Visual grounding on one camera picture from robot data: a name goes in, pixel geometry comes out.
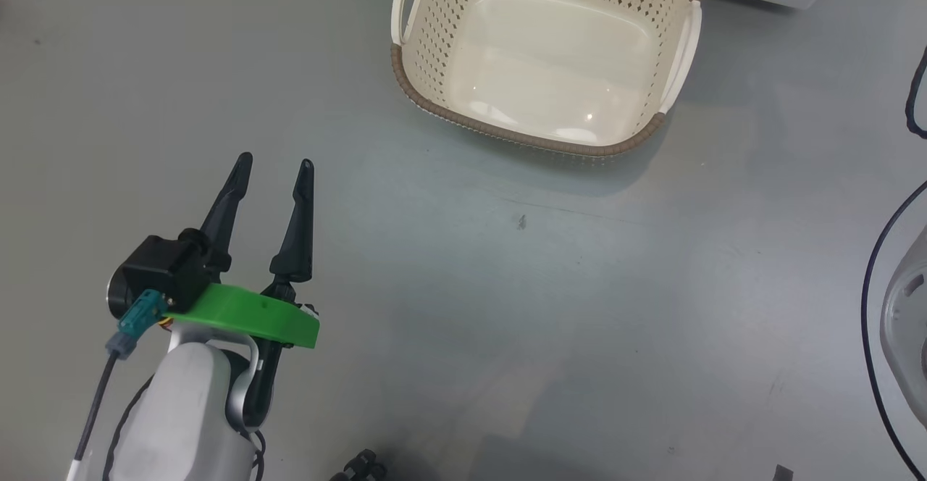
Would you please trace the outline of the cream perforated laundry basket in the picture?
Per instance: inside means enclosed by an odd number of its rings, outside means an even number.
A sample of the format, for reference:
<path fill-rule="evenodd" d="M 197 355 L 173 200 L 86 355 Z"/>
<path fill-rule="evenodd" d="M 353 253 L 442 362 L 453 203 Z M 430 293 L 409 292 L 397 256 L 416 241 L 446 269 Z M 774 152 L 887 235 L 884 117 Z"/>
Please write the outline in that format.
<path fill-rule="evenodd" d="M 393 0 L 391 62 L 434 117 L 606 158 L 663 127 L 701 28 L 701 0 Z"/>

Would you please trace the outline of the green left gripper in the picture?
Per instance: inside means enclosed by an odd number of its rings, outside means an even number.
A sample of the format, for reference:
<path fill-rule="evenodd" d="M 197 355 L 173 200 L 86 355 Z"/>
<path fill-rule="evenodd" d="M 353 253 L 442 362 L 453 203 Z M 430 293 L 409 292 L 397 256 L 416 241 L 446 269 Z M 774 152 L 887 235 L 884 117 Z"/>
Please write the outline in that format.
<path fill-rule="evenodd" d="M 236 213 L 251 181 L 253 155 L 242 152 L 199 231 L 208 241 L 207 269 L 229 269 Z M 303 159 L 293 188 L 294 206 L 278 254 L 269 264 L 276 282 L 305 283 L 314 273 L 314 164 Z M 259 337 L 294 348 L 315 348 L 320 319 L 302 307 L 234 285 L 207 285 L 184 312 L 169 307 L 165 318 Z"/>

